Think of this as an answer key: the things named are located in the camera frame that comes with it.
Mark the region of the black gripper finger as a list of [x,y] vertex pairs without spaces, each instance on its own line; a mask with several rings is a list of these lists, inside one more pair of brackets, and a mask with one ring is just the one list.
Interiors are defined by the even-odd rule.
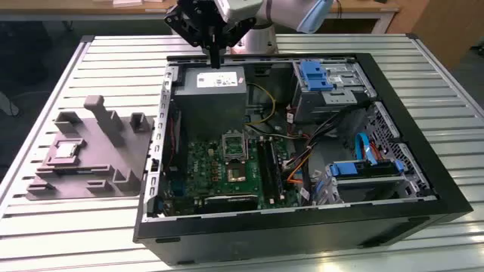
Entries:
[[216,26],[216,68],[221,65],[221,55],[226,47],[234,47],[242,36],[248,33],[250,28],[256,24],[256,18],[250,17],[244,20],[228,24],[221,21],[222,24]]
[[174,32],[185,39],[188,44],[193,47],[201,47],[204,53],[209,57],[210,67],[216,68],[216,28],[200,29],[190,22],[186,14],[181,8],[174,5],[164,18],[166,25]]

